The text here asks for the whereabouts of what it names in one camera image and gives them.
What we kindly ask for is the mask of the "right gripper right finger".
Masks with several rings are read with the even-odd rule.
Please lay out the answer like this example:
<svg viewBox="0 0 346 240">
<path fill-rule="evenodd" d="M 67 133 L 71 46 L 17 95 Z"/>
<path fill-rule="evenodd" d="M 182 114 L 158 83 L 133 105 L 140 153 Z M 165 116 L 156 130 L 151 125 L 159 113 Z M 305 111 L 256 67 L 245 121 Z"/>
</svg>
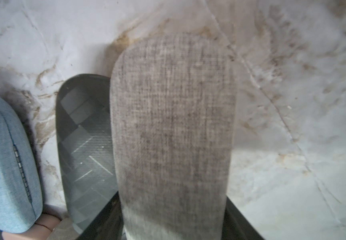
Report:
<svg viewBox="0 0 346 240">
<path fill-rule="evenodd" d="M 264 240 L 229 198 L 226 199 L 222 240 Z"/>
</svg>

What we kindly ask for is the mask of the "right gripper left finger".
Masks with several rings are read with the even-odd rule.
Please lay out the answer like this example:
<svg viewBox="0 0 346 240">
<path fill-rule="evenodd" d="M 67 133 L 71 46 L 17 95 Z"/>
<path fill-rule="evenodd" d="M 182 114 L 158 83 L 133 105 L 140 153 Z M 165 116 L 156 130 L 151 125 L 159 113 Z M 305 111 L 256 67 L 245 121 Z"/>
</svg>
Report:
<svg viewBox="0 0 346 240">
<path fill-rule="evenodd" d="M 77 240 L 121 240 L 123 235 L 124 220 L 117 192 Z"/>
</svg>

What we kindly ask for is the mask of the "pink glasses case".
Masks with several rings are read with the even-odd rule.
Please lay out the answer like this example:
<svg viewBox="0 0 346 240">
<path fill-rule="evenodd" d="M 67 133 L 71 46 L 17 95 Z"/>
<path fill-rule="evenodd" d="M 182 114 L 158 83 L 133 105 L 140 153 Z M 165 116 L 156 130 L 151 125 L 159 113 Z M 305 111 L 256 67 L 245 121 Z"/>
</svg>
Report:
<svg viewBox="0 0 346 240">
<path fill-rule="evenodd" d="M 14 234 L 2 232 L 3 240 L 47 240 L 61 220 L 49 214 L 41 214 L 26 232 Z"/>
</svg>

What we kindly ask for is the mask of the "case with purple glasses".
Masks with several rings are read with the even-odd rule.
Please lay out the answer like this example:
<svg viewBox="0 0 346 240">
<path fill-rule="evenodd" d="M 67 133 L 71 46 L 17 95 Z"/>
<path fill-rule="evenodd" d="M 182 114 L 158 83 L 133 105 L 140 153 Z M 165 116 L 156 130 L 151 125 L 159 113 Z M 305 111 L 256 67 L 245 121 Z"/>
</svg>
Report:
<svg viewBox="0 0 346 240">
<path fill-rule="evenodd" d="M 22 122 L 0 98 L 0 230 L 23 233 L 43 211 L 36 161 Z"/>
</svg>

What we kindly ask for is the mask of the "grey case with glasses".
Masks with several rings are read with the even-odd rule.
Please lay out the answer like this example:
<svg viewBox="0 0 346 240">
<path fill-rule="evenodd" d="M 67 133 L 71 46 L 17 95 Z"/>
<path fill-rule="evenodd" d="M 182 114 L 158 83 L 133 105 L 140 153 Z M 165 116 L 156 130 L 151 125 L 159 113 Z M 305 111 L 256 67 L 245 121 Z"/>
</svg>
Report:
<svg viewBox="0 0 346 240">
<path fill-rule="evenodd" d="M 111 77 L 115 168 L 129 240 L 219 240 L 236 80 L 228 51 L 190 34 L 146 39 Z"/>
</svg>

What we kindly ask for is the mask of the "mint glasses case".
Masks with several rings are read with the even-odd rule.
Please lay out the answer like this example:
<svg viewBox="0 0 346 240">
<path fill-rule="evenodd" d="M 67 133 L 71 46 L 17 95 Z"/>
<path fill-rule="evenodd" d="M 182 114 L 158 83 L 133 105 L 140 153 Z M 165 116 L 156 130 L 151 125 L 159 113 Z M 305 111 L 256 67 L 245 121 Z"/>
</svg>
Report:
<svg viewBox="0 0 346 240">
<path fill-rule="evenodd" d="M 63 219 L 52 231 L 47 240 L 76 240 L 80 234 L 73 227 L 70 218 Z"/>
</svg>

